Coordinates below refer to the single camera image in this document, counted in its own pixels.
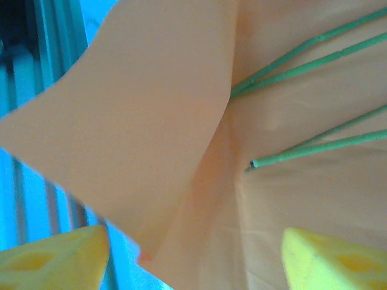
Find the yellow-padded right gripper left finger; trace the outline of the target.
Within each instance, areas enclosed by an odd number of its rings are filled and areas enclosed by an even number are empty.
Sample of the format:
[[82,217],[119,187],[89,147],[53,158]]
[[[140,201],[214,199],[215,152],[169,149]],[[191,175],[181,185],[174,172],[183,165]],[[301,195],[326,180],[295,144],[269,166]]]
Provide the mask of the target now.
[[100,289],[109,259],[103,225],[1,251],[1,289]]

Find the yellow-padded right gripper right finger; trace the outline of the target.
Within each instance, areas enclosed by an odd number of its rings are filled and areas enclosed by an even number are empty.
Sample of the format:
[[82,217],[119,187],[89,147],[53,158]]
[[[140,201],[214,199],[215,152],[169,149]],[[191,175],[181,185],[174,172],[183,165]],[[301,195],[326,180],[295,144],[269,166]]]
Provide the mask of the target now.
[[298,227],[281,258],[290,289],[386,289],[386,251]]

